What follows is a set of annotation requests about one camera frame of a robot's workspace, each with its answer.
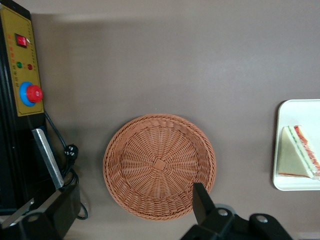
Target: yellow control panel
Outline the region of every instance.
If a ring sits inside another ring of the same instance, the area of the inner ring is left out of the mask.
[[[0,15],[18,117],[44,112],[31,21],[4,5]]]

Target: bread slice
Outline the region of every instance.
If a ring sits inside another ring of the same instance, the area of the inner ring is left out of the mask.
[[[282,129],[277,166],[279,175],[320,180],[320,163],[300,125]]]

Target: red button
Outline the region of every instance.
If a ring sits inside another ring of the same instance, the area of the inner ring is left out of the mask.
[[[41,102],[44,95],[38,85],[30,85],[26,89],[26,97],[31,103],[38,103]]]
[[[21,47],[27,47],[27,39],[24,36],[16,35],[16,44]]]

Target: white plate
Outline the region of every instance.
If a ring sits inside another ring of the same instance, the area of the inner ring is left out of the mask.
[[[320,99],[285,101],[278,111],[275,137],[273,183],[281,191],[320,190],[320,180],[306,177],[277,175],[278,146],[281,132],[285,126],[301,125],[313,145],[313,152],[320,158]]]

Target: round wicker basket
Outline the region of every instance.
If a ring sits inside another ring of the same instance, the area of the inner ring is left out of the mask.
[[[216,158],[208,138],[191,122],[149,114],[113,136],[103,176],[114,200],[128,212],[147,220],[172,220],[192,211],[193,183],[211,190]]]

